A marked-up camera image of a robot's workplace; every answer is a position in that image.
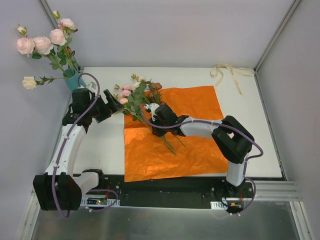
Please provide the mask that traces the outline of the pink artificial flower bouquet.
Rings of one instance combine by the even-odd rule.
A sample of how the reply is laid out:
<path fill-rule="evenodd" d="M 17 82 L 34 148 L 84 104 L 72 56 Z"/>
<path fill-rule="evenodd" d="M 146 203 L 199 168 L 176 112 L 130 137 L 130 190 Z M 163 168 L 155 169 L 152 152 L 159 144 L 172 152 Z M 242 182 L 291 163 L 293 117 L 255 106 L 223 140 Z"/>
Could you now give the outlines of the pink artificial flower bouquet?
<path fill-rule="evenodd" d="M 124 141 L 125 151 L 133 153 L 134 149 L 155 152 L 158 148 L 167 148 L 173 155 L 177 155 L 172 142 L 165 136 L 153 135 L 150 122 L 152 118 L 144 106 L 156 103 L 162 107 L 165 102 L 162 99 L 163 86 L 159 82 L 137 74 L 130 76 L 131 83 L 127 85 L 115 84 L 116 93 L 113 96 L 124 106 Z"/>

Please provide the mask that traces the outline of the orange wrapping paper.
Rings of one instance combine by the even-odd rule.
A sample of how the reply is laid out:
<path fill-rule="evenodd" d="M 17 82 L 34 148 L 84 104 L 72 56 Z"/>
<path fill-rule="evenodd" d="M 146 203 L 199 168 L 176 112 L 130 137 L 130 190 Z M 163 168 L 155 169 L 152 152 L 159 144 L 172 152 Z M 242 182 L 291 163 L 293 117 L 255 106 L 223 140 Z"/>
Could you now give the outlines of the orange wrapping paper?
<path fill-rule="evenodd" d="M 168 88 L 161 99 L 177 116 L 220 120 L 223 113 L 213 86 Z M 198 136 L 165 139 L 173 150 L 139 120 L 124 116 L 124 180 L 144 180 L 220 174 L 228 170 L 228 161 L 214 140 Z"/>

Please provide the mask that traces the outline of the cream single rose stem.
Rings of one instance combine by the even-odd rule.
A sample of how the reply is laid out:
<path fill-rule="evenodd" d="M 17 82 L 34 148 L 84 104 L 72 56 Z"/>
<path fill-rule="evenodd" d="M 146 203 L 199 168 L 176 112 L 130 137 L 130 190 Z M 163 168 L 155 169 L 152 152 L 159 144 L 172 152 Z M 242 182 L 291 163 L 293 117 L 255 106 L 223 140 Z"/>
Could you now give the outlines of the cream single rose stem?
<path fill-rule="evenodd" d="M 45 84 L 50 84 L 55 80 L 66 80 L 65 77 L 40 77 L 37 80 L 34 76 L 25 76 L 22 80 L 22 85 L 28 90 L 35 89 L 37 86 L 44 86 Z"/>

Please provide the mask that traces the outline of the pink rose stem with bud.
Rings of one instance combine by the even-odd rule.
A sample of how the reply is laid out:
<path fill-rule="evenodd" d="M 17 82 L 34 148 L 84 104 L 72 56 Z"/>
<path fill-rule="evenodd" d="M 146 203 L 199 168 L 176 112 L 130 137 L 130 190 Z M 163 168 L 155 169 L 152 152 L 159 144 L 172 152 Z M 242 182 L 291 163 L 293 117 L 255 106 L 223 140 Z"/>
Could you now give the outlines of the pink rose stem with bud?
<path fill-rule="evenodd" d="M 57 20 L 57 28 L 49 34 L 51 43 L 56 47 L 56 52 L 52 53 L 52 68 L 60 69 L 63 73 L 67 69 L 78 71 L 79 68 L 75 66 L 75 51 L 70 47 L 72 34 L 78 31 L 76 24 L 70 18 L 61 18 L 58 10 L 54 10 L 51 15 Z"/>

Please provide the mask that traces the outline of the pink two-bloom flower stem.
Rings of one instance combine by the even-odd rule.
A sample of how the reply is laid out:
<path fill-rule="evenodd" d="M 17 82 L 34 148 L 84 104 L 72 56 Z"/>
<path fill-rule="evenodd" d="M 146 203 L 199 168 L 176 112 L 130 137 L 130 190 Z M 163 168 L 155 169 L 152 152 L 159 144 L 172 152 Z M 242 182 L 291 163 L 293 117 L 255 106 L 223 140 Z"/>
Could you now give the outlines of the pink two-bloom flower stem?
<path fill-rule="evenodd" d="M 52 53 L 57 51 L 56 47 L 52 44 L 50 37 L 38 36 L 29 37 L 28 29 L 20 24 L 17 25 L 16 31 L 21 36 L 16 42 L 16 49 L 21 55 L 32 57 L 39 60 L 42 57 L 47 58 L 50 61 L 52 67 Z"/>

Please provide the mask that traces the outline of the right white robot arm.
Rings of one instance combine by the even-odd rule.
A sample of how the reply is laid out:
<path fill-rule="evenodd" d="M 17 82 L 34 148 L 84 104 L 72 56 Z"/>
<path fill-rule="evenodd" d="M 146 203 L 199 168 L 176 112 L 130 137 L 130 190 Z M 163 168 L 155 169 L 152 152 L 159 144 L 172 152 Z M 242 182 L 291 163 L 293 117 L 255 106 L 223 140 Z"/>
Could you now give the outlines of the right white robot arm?
<path fill-rule="evenodd" d="M 205 120 L 189 115 L 177 116 L 166 104 L 151 103 L 144 108 L 151 114 L 148 122 L 152 126 L 152 133 L 158 137 L 171 133 L 174 136 L 214 140 L 228 161 L 226 194 L 234 198 L 242 193 L 245 158 L 252 150 L 255 139 L 233 116 L 228 115 L 222 120 Z"/>

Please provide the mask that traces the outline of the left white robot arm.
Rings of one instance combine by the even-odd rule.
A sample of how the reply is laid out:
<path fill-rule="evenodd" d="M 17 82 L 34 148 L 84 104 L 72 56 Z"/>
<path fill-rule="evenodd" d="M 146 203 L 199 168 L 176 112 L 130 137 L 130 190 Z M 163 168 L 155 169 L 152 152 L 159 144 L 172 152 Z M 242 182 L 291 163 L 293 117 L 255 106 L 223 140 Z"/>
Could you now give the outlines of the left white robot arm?
<path fill-rule="evenodd" d="M 100 123 L 123 109 L 108 89 L 103 93 L 106 100 L 89 88 L 73 90 L 54 156 L 44 173 L 33 179 L 43 211 L 75 211 L 80 208 L 83 195 L 90 191 L 99 195 L 105 191 L 107 184 L 101 169 L 86 169 L 74 177 L 76 158 L 91 123 Z"/>

